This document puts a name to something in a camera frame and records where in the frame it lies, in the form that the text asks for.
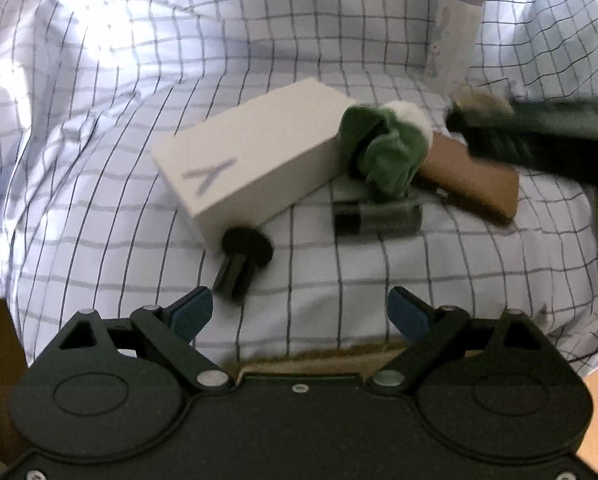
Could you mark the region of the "white rectangular carton box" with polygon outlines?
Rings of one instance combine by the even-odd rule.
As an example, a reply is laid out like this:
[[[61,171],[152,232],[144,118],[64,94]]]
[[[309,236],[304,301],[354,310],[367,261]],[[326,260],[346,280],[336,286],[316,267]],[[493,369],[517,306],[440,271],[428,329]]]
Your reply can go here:
[[[353,99],[305,79],[154,143],[151,154],[197,240],[261,226],[342,170],[337,143]]]

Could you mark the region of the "brown leather glasses case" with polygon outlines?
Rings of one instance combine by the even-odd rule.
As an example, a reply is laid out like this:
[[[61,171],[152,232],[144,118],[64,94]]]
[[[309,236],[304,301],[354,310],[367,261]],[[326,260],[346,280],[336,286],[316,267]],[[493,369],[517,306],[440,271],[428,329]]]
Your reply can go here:
[[[517,170],[473,158],[464,144],[440,132],[433,134],[433,144],[413,184],[500,226],[507,226],[516,216],[520,192]]]

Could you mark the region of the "woven basket with fabric liner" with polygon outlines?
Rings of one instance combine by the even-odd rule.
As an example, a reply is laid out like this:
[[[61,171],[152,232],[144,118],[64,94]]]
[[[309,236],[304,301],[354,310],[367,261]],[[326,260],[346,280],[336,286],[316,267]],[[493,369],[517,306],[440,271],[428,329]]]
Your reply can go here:
[[[359,375],[367,379],[407,350],[409,347],[403,342],[360,344],[349,349],[315,350],[295,356],[250,359],[226,365],[225,369],[237,380],[241,380],[244,374]]]

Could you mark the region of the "dark cylindrical battery tube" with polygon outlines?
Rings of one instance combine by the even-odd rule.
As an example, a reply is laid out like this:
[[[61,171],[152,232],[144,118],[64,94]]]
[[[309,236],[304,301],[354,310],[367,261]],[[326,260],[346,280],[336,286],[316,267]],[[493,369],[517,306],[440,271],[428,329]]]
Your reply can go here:
[[[421,229],[423,205],[417,200],[335,202],[331,216],[336,236],[412,236]]]

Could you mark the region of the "black mushroom-shaped knob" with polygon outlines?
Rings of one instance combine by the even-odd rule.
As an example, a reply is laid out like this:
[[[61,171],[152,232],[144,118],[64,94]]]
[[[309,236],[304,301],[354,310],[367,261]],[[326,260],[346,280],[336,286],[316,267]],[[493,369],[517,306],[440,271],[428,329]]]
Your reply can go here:
[[[224,259],[213,284],[215,295],[233,304],[241,304],[255,278],[274,255],[271,240],[251,226],[234,226],[221,240]]]

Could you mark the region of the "purple lidded water bottle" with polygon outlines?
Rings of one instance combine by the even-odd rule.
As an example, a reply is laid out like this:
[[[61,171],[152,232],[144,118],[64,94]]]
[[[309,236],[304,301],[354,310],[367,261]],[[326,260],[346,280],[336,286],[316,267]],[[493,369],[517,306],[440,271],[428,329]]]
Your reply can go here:
[[[460,88],[470,67],[486,0],[437,0],[425,66],[427,86],[441,96]]]

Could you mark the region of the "green and white plush toy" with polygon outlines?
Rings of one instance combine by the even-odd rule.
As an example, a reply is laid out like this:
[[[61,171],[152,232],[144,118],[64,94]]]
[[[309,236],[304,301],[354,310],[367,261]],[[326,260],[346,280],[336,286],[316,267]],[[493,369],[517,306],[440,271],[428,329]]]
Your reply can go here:
[[[433,125],[418,105],[355,104],[342,114],[337,142],[351,180],[369,187],[374,202],[401,200],[433,145]]]

